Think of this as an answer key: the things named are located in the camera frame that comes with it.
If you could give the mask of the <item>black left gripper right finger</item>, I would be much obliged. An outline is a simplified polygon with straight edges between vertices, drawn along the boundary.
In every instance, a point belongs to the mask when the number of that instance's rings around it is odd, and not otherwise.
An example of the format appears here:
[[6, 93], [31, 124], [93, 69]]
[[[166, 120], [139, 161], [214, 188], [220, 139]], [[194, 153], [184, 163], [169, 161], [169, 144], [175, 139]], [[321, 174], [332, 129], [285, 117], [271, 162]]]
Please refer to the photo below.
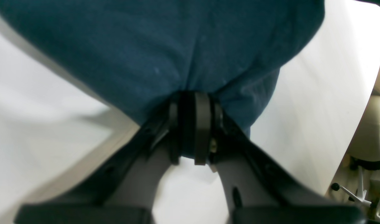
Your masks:
[[230, 224], [366, 224], [355, 206], [332, 202], [297, 182], [242, 133], [206, 93], [195, 93], [195, 164], [214, 165]]

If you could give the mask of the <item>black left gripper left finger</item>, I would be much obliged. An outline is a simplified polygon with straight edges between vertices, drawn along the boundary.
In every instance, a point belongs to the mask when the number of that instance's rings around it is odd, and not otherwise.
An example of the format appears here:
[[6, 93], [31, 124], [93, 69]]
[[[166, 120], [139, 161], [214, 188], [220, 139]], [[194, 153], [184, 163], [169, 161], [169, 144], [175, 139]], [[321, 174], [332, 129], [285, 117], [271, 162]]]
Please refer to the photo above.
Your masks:
[[47, 201], [22, 205], [16, 224], [153, 224], [158, 184], [195, 157], [195, 93], [178, 92], [91, 175]]

